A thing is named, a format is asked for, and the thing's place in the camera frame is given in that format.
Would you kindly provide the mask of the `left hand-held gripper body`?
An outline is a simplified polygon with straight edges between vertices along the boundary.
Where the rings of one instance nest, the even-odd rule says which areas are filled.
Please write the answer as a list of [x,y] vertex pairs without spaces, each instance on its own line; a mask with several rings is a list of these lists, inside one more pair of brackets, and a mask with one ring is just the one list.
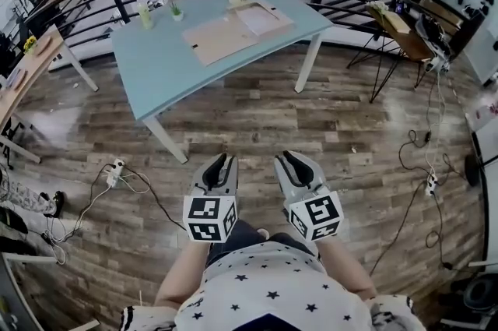
[[198,183],[184,197],[183,223],[191,241],[224,243],[238,220],[237,183],[208,190]]

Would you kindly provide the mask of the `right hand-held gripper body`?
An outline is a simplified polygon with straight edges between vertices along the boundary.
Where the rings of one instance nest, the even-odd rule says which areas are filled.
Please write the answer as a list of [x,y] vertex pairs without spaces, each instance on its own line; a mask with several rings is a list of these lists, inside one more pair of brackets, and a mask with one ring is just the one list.
[[345,217],[338,193],[326,181],[311,188],[281,181],[280,188],[286,219],[303,240],[316,242],[338,233]]

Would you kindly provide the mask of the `beige cardboard sheet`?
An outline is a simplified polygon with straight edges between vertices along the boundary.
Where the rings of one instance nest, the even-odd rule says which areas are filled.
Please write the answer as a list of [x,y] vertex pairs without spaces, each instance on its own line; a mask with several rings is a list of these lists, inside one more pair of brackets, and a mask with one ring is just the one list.
[[[257,36],[238,18],[235,10],[252,3],[258,3],[275,15],[280,27]],[[280,37],[294,28],[294,22],[265,0],[249,0],[242,5],[230,6],[226,13],[216,19],[185,30],[182,36],[206,67],[238,51]]]

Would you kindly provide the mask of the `clear plastic bag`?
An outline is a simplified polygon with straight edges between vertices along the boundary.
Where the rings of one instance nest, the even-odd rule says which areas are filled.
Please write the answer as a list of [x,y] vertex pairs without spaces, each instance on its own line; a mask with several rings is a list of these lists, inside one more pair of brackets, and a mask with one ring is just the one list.
[[279,19],[258,3],[252,3],[235,10],[238,18],[257,36],[280,27]]

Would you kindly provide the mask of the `person's right forearm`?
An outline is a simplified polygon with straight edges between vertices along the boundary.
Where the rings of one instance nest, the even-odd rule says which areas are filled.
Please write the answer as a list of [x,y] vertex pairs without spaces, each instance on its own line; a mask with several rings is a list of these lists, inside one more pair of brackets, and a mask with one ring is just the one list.
[[326,273],[347,291],[357,294],[362,300],[375,298],[377,290],[367,271],[335,236],[315,242]]

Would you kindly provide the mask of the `person's left forearm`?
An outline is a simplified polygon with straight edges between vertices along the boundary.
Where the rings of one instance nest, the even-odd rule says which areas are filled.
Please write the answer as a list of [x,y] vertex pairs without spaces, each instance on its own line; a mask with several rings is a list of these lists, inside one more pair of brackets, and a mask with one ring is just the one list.
[[189,241],[161,283],[154,305],[179,309],[200,287],[208,254],[207,243]]

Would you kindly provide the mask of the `person's dark trousers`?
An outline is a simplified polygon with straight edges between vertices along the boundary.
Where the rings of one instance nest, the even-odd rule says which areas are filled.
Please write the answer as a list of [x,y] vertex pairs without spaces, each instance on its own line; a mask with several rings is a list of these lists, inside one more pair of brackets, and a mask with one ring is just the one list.
[[314,253],[305,244],[299,242],[285,232],[278,232],[266,238],[262,234],[258,233],[257,229],[252,227],[248,222],[238,220],[226,242],[211,245],[206,259],[205,268],[208,268],[216,260],[221,259],[233,251],[270,241],[284,244],[291,248],[296,248],[302,252],[306,252],[309,255],[314,255]]

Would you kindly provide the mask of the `white star print shirt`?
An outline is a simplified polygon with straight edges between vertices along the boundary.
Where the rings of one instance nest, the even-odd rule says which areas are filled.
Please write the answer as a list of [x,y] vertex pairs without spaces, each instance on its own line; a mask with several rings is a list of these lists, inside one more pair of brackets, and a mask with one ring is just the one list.
[[404,295],[362,298],[312,255],[265,241],[217,259],[177,308],[128,306],[119,331],[426,331]]

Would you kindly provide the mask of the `light blue table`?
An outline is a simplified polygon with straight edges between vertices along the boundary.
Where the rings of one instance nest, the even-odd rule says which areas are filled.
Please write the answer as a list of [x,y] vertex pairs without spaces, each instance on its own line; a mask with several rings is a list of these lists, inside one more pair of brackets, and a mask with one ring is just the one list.
[[224,15],[232,6],[229,0],[180,0],[180,9],[184,12],[180,22],[173,19],[169,10],[161,8],[152,13],[152,29],[146,30],[141,21],[134,20],[111,34],[121,81],[135,119],[143,122],[180,163],[186,163],[187,157],[156,117],[179,100],[260,58],[309,39],[295,85],[297,93],[303,90],[324,32],[332,23],[300,0],[265,1],[287,15],[294,22],[294,28],[206,67],[182,33]]

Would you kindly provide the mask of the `black round stand base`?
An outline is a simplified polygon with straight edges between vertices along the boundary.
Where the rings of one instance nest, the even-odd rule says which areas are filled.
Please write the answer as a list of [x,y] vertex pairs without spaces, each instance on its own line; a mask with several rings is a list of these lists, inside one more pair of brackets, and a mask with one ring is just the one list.
[[471,187],[480,183],[481,163],[478,157],[467,155],[464,162],[465,178]]

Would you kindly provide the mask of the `wooden side table hairpin legs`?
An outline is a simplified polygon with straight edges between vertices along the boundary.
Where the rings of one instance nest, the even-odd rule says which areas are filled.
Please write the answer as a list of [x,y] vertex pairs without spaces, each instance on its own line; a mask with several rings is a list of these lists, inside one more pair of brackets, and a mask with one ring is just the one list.
[[[423,63],[433,58],[433,52],[411,27],[409,34],[396,33],[394,30],[384,26],[383,15],[374,11],[368,5],[366,5],[366,10],[376,23],[374,32],[367,42],[357,50],[356,55],[351,59],[346,68],[350,69],[354,65],[377,58],[377,71],[370,95],[370,103],[372,104],[402,62],[417,64],[417,75],[414,85],[414,88],[417,89],[425,75]],[[393,55],[394,59],[384,78],[381,79],[382,63],[388,55]]]

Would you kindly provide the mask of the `beige box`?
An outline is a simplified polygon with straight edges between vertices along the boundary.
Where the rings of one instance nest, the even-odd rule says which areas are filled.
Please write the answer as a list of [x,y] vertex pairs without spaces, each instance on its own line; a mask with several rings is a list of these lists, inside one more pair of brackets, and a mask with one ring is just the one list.
[[383,23],[386,28],[390,28],[396,33],[409,34],[411,31],[409,25],[395,12],[386,12],[383,14]]

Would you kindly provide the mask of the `pale green drink bottle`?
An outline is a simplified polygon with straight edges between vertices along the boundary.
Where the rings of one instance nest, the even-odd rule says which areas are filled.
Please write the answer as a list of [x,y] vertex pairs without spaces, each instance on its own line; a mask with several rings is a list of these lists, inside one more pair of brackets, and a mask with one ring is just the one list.
[[136,0],[137,11],[142,21],[142,25],[146,30],[153,28],[153,20],[149,11],[149,6],[146,0]]

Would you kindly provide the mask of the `light wooden desk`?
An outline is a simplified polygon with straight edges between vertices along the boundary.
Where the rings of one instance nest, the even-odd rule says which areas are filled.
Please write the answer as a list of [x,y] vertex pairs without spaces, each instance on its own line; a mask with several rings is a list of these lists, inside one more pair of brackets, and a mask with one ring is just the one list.
[[37,164],[41,162],[39,156],[8,140],[1,133],[11,117],[16,118],[27,128],[33,127],[31,123],[16,113],[16,109],[30,87],[48,70],[49,65],[57,55],[68,59],[88,86],[94,92],[98,91],[99,87],[82,68],[81,63],[66,44],[55,25],[48,28],[35,44],[35,48],[32,48],[29,54],[24,55],[15,67],[13,73],[17,72],[17,74],[15,78],[12,78],[10,87],[7,87],[6,79],[0,79],[0,85],[2,86],[0,89],[0,143]]

